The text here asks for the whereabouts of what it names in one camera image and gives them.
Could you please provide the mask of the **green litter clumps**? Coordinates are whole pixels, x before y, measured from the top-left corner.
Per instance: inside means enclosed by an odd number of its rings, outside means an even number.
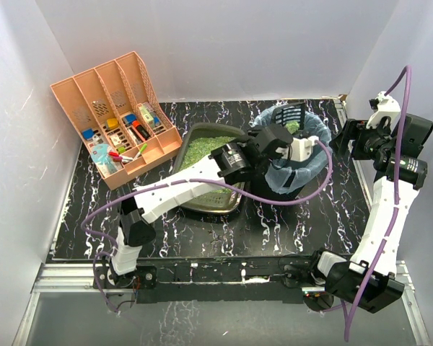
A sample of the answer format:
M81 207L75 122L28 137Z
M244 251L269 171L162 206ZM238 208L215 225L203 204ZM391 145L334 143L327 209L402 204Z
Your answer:
M291 134L295 134L300 129L300 124L296 121L289 121L284 125L284 127L289 131Z

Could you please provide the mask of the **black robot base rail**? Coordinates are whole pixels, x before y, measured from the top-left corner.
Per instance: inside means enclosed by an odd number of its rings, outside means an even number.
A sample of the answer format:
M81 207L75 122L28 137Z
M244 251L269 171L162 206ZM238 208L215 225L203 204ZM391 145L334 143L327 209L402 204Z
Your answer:
M93 288L106 297L130 294L129 303L171 301L281 301L313 311L340 306L311 274L312 257L140 258L133 272L116 274L101 257L93 264Z

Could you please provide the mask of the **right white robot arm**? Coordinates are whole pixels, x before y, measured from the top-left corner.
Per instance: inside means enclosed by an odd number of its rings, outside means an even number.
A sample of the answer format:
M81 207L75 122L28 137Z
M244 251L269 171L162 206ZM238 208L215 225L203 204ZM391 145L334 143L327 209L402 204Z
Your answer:
M314 254L312 272L325 291L372 314L398 300L404 285L395 279L396 255L409 208L423 187L428 164L418 158L433 131L433 122L407 115L402 129L384 117L376 128L350 119L331 141L336 154L352 143L351 157L371 160L376 170L367 225L349 259L325 249Z

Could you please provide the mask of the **dark green litter box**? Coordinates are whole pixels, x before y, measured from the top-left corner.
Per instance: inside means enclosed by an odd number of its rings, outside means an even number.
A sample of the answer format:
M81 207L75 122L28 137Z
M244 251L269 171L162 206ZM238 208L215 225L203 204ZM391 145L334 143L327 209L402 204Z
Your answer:
M177 174L180 179L218 180L218 166L208 169L199 161L208 159L212 150L243 134L243 130L229 125L196 123L183 139L172 173ZM212 185L205 194L183 203L181 207L199 213L222 215L235 211L241 198L242 195L234 190Z

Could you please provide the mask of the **black slotted litter scoop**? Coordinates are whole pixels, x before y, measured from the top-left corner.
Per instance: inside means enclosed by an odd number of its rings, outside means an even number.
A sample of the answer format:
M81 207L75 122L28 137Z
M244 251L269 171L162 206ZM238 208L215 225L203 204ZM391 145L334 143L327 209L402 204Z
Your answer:
M297 131L304 130L305 103L294 102L276 107L272 112L271 122L288 128L292 128L290 123L296 122L298 124Z

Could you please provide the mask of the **black trash bin blue bag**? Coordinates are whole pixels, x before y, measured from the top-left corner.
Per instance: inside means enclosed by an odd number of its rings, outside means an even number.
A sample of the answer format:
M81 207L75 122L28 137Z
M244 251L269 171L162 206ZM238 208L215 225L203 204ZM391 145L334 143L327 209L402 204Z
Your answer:
M312 112L305 112L304 131L307 136L316 136L332 151L329 143L331 131L322 119ZM319 145L312 147L312 153L304 161L297 161L297 154L273 160L267 172L250 182L250 192L265 200L286 202L295 199L303 187L324 169L328 163L327 154Z

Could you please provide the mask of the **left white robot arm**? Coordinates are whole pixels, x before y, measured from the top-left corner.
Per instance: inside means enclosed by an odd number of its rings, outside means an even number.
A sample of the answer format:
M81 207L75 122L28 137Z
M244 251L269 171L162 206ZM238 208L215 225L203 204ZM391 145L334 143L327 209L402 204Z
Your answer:
M293 135L281 125L257 126L190 167L126 198L119 207L118 246L110 261L112 274L120 277L136 270L139 252L154 240L153 223L162 214L217 190L222 183L233 187L252 180L266 172L272 159L281 158L292 141Z

